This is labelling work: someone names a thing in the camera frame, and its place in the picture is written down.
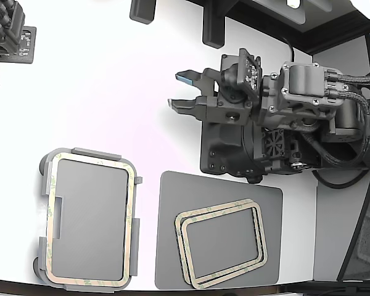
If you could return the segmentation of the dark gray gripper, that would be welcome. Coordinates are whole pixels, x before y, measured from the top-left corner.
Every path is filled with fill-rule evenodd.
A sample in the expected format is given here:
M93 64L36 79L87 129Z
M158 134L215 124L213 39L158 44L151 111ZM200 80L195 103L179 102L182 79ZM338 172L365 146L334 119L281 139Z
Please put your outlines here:
M195 88L201 95L193 100L168 99L168 105L181 115L195 115L209 123L246 124L253 105L259 103L262 70L259 67L230 67L202 73L186 70L175 78Z

